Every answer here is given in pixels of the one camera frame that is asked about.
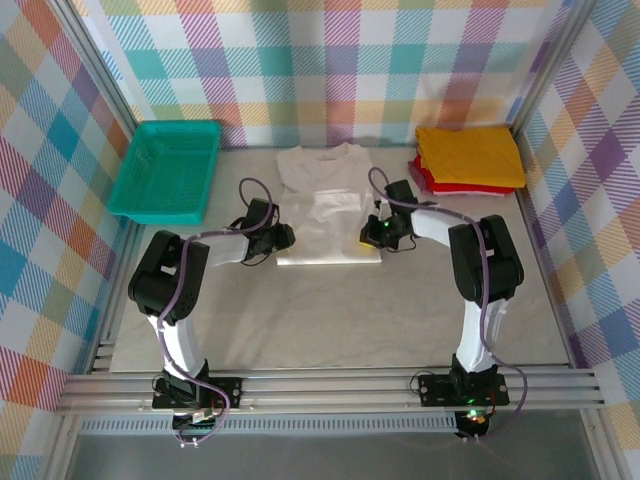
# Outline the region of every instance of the folded red cloth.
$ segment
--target folded red cloth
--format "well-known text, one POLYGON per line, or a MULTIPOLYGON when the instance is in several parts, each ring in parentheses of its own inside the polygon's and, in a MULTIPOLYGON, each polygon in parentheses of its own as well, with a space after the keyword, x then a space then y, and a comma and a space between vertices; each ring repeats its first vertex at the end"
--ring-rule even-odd
POLYGON ((434 195, 493 195, 503 197, 515 192, 515 188, 508 187, 489 187, 486 185, 467 185, 464 183, 438 183, 431 175, 431 172, 422 166, 422 158, 417 155, 413 162, 409 162, 409 171, 412 178, 421 190, 426 190, 434 195), (418 173, 424 181, 419 182, 416 179, 418 173))

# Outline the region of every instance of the plaid fabric wall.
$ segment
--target plaid fabric wall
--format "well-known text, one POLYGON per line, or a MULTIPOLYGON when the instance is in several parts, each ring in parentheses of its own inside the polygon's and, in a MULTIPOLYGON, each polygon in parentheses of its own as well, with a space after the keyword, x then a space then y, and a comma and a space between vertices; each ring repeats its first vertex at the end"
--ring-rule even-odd
POLYGON ((561 321, 640 478, 640 0, 598 2, 521 150, 561 321))
POLYGON ((510 120, 572 0, 75 2, 139 119, 286 147, 510 120))
POLYGON ((128 141, 46 0, 0 14, 0 479, 31 479, 84 363, 123 223, 128 141))

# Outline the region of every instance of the purple cable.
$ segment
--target purple cable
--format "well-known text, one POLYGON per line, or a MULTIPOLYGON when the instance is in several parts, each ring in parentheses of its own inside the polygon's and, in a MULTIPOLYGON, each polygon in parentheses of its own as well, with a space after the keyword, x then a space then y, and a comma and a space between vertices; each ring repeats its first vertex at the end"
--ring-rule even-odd
POLYGON ((215 426, 211 429, 211 431, 209 433, 207 433, 202 438, 200 438, 199 441, 196 441, 195 438, 194 438, 194 440, 192 442, 188 442, 183 438, 182 432, 178 433, 177 438, 178 438, 178 440, 180 440, 180 442, 183 445, 194 445, 194 446, 197 446, 198 443, 202 443, 202 442, 208 440, 209 438, 211 438, 213 436, 213 434, 216 433, 222 427, 222 425, 226 421, 227 417, 229 416, 229 409, 231 408, 231 400, 229 400, 229 397, 227 396, 227 394, 223 390, 221 390, 220 388, 216 387, 215 385, 211 385, 211 384, 202 382, 202 381, 198 380, 197 378, 192 377, 191 375, 189 375, 188 372, 184 371, 176 363, 176 361, 171 357, 171 353, 169 352, 169 348, 167 347, 167 342, 166 342, 166 340, 164 338, 164 326, 163 326, 162 322, 164 321, 165 318, 167 318, 167 315, 169 315, 169 313, 171 312, 171 310, 175 306, 176 302, 178 301, 178 298, 180 297, 180 293, 182 292, 182 288, 184 287, 184 277, 185 277, 185 270, 186 270, 186 265, 187 265, 187 254, 188 254, 189 245, 191 245, 191 242, 193 242, 195 240, 198 240, 200 238, 218 237, 218 236, 223 236, 223 235, 244 235, 245 233, 251 233, 251 232, 254 232, 254 231, 262 228, 267 223, 267 221, 269 220, 269 218, 271 216, 271 212, 273 211, 273 199, 271 198, 271 192, 269 191, 267 186, 264 183, 262 183, 260 180, 258 180, 257 178, 246 177, 246 178, 243 178, 240 181, 239 189, 240 189, 240 198, 242 199, 242 202, 245 205, 247 205, 247 202, 246 202, 246 200, 244 198, 244 195, 242 194, 242 185, 245 182, 248 182, 248 181, 257 183, 260 187, 262 187, 262 189, 267 194, 267 200, 269 202, 269 208, 267 209, 267 213, 264 216, 264 218, 257 225, 254 225, 253 227, 250 227, 250 228, 245 228, 245 229, 242 229, 242 230, 211 230, 209 232, 198 233, 196 235, 192 235, 189 238, 187 238, 184 241, 184 245, 182 246, 182 255, 180 257, 180 266, 178 268, 178 285, 176 286, 176 291, 173 293, 173 296, 171 297, 171 300, 169 300, 169 303, 167 303, 167 306, 164 307, 164 310, 162 310, 162 312, 160 312, 160 315, 158 315, 158 320, 157 320, 158 339, 160 341, 160 347, 162 348, 162 354, 164 355, 165 360, 169 363, 169 365, 171 365, 180 375, 185 377, 187 380, 189 380, 190 382, 195 383, 196 385, 199 385, 199 386, 201 386, 203 388, 207 388, 207 389, 211 390, 212 392, 217 393, 218 395, 220 395, 222 397, 222 400, 224 401, 224 409, 223 409, 222 413, 219 415, 215 426))
MULTIPOLYGON (((371 184, 371 187, 381 198, 384 198, 387 202, 393 203, 394 205, 398 205, 399 207, 418 208, 421 210, 431 210, 433 212, 444 213, 445 215, 449 215, 451 217, 463 220, 473 227, 473 230, 475 231, 476 236, 478 237, 478 244, 480 246, 480 260, 482 263, 482 306, 480 308, 480 343, 482 343, 482 346, 489 353, 489 356, 492 357, 493 360, 498 365, 500 365, 501 367, 506 367, 506 368, 515 370, 522 377, 522 384, 523 384, 522 398, 520 399, 518 406, 514 410, 513 415, 509 417, 509 421, 513 421, 513 419, 515 419, 520 414, 520 412, 522 411, 522 407, 524 407, 524 402, 527 400, 529 383, 527 381, 527 376, 525 375, 525 373, 522 371, 521 368, 516 367, 515 365, 510 365, 502 361, 491 351, 491 348, 489 347, 489 344, 487 343, 487 340, 485 338, 484 320, 485 320, 485 317, 487 316, 487 307, 489 305, 489 259, 487 258, 487 246, 484 242, 484 236, 482 235, 482 230, 480 230, 480 226, 473 218, 467 215, 464 215, 462 213, 449 210, 447 208, 442 208, 438 205, 416 205, 414 203, 400 202, 398 200, 393 200, 392 198, 389 198, 374 183, 373 181, 374 172, 380 173, 380 175, 382 175, 382 178, 384 178, 384 181, 387 185, 389 184, 389 177, 387 177, 387 174, 384 173, 384 171, 381 168, 372 167, 369 170, 369 183, 371 184)), ((497 432, 500 432, 500 430, 504 429, 505 426, 508 424, 509 422, 505 422, 499 425, 497 428, 493 429, 491 433, 485 435, 484 438, 487 438, 488 436, 491 436, 491 435, 495 435, 497 432)))

